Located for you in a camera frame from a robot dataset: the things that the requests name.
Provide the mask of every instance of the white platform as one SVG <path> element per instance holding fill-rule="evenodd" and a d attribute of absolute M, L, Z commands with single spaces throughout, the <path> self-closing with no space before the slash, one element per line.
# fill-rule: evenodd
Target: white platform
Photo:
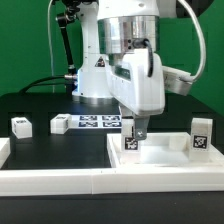
<path fill-rule="evenodd" d="M 10 154 L 10 141 L 9 138 L 0 138 L 0 168 L 5 163 Z"/>
<path fill-rule="evenodd" d="M 180 149 L 173 142 L 177 136 Z M 149 134 L 139 164 L 119 162 L 119 141 L 120 134 L 108 135 L 116 168 L 2 170 L 0 196 L 224 190 L 224 156 L 212 146 L 208 162 L 191 161 L 186 133 Z"/>

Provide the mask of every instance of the white tray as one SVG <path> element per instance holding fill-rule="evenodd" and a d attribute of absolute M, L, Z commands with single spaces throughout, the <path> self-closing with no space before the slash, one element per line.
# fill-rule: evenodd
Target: white tray
<path fill-rule="evenodd" d="M 211 145 L 209 150 L 191 150 L 188 133 L 150 133 L 138 142 L 140 151 L 121 150 L 121 134 L 108 134 L 107 150 L 113 168 L 222 167 L 224 156 Z"/>

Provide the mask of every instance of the wire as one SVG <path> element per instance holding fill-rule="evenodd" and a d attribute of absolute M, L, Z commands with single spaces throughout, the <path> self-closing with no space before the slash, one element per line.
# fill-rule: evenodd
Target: wire
<path fill-rule="evenodd" d="M 148 77 L 152 77 L 153 71 L 154 71 L 154 59 L 153 59 L 153 51 L 152 46 L 149 42 L 149 40 L 145 40 L 144 43 L 146 44 L 148 48 L 148 54 L 149 54 L 149 60 L 150 60 L 150 68 L 148 72 Z"/>
<path fill-rule="evenodd" d="M 41 82 L 45 82 L 45 81 L 49 81 L 49 80 L 55 80 L 55 79 L 64 79 L 64 76 L 63 76 L 63 75 L 60 75 L 60 76 L 46 77 L 46 78 L 43 78 L 43 79 L 38 79 L 38 80 L 36 80 L 36 81 L 30 83 L 29 85 L 25 86 L 24 88 L 22 88 L 22 89 L 19 91 L 19 93 L 20 93 L 20 94 L 24 94 L 24 93 L 26 93 L 26 91 L 27 91 L 29 88 L 35 86 L 36 84 L 39 84 L 39 83 L 41 83 Z"/>
<path fill-rule="evenodd" d="M 199 39 L 199 45 L 200 45 L 200 54 L 201 54 L 201 58 L 200 58 L 200 65 L 198 68 L 198 71 L 196 73 L 195 76 L 190 76 L 190 77 L 180 77 L 181 81 L 184 82 L 195 82 L 197 81 L 205 68 L 205 63 L 206 63 L 206 46 L 205 46 L 205 39 L 203 36 L 203 32 L 201 30 L 200 24 L 198 22 L 198 19 L 194 13 L 194 11 L 192 10 L 192 8 L 190 7 L 190 5 L 185 1 L 185 0 L 178 0 L 180 2 L 181 5 L 184 6 L 184 8 L 187 10 L 187 12 L 189 13 L 189 15 L 191 16 L 191 19 L 194 23 L 195 29 L 197 31 L 197 35 L 198 35 L 198 39 Z"/>
<path fill-rule="evenodd" d="M 26 90 L 23 91 L 22 93 L 26 93 L 27 90 L 29 90 L 32 87 L 36 87 L 36 86 L 56 86 L 56 85 L 65 85 L 65 84 L 66 84 L 65 82 L 35 84 L 35 85 L 27 87 Z"/>
<path fill-rule="evenodd" d="M 54 55 L 52 48 L 52 37 L 51 37 L 51 5 L 54 0 L 50 0 L 47 10 L 47 30 L 48 30 L 48 44 L 50 50 L 50 60 L 51 60 L 51 76 L 54 76 Z"/>

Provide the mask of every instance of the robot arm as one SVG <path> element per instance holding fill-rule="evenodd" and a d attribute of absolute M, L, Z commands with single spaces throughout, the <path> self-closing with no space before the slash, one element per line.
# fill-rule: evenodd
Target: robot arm
<path fill-rule="evenodd" d="M 163 112 L 164 86 L 186 95 L 205 66 L 205 41 L 200 25 L 189 4 L 184 0 L 178 2 L 192 17 L 199 36 L 201 63 L 195 76 L 163 67 L 159 56 L 149 54 L 145 45 L 149 43 L 152 52 L 156 51 L 159 17 L 176 17 L 177 0 L 99 0 L 100 49 L 108 55 L 109 89 L 120 102 L 122 118 L 134 118 L 133 124 L 127 122 L 129 127 L 123 128 L 123 134 L 136 140 L 146 139 L 149 117 Z"/>

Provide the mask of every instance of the black cable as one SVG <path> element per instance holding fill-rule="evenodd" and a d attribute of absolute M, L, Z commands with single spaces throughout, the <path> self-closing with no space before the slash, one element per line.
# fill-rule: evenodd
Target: black cable
<path fill-rule="evenodd" d="M 55 85 L 65 85 L 65 84 L 66 84 L 65 82 L 35 84 L 35 85 L 30 86 L 28 89 L 26 89 L 26 92 L 30 88 L 33 88 L 33 87 L 36 87 L 36 86 L 55 86 Z"/>
<path fill-rule="evenodd" d="M 136 39 L 133 41 L 133 47 L 137 49 L 147 47 L 148 54 L 149 54 L 149 62 L 150 62 L 148 77 L 152 77 L 153 70 L 154 70 L 154 59 L 153 59 L 153 50 L 152 50 L 150 41 L 148 39 Z"/>
<path fill-rule="evenodd" d="M 35 86 L 35 84 L 38 84 L 38 83 L 41 83 L 41 82 L 45 82 L 45 81 L 49 81 L 49 80 L 55 80 L 55 79 L 64 79 L 64 76 L 63 75 L 60 75 L 60 76 L 52 76 L 52 77 L 46 77 L 46 78 L 43 78 L 43 79 L 38 79 L 32 83 L 30 83 L 29 85 L 25 86 L 24 88 L 22 88 L 19 93 L 20 94 L 24 94 L 26 93 L 26 91 Z"/>
<path fill-rule="evenodd" d="M 148 77 L 152 77 L 153 70 L 154 70 L 154 59 L 153 59 L 152 46 L 151 46 L 149 40 L 145 40 L 144 43 L 148 48 L 149 60 L 150 60 L 150 68 L 149 68 L 149 72 L 148 72 Z"/>

